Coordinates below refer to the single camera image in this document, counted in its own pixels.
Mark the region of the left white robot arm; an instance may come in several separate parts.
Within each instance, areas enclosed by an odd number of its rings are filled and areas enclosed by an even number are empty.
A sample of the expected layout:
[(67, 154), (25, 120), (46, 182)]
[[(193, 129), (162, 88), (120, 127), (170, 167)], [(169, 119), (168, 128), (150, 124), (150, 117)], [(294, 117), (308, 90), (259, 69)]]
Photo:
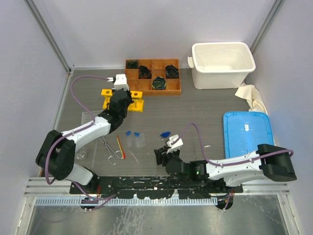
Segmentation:
[(80, 184), (87, 194), (96, 192), (95, 173), (75, 163), (75, 153), (89, 142), (115, 131), (127, 116), (133, 103), (129, 90), (113, 90), (108, 107), (90, 122), (60, 133), (50, 131), (35, 160), (36, 164), (54, 179), (70, 180)]

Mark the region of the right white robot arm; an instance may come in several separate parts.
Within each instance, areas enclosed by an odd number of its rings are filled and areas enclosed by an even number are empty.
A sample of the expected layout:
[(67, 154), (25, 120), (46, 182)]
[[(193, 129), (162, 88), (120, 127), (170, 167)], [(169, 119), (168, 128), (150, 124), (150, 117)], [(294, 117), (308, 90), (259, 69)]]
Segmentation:
[(189, 163), (179, 157), (179, 150), (172, 151), (168, 146), (155, 149), (154, 153), (156, 164), (165, 167), (168, 175), (187, 182), (214, 182), (215, 189), (221, 193), (253, 180), (297, 179), (291, 161), (293, 151), (270, 144), (260, 144), (256, 151), (239, 157)]

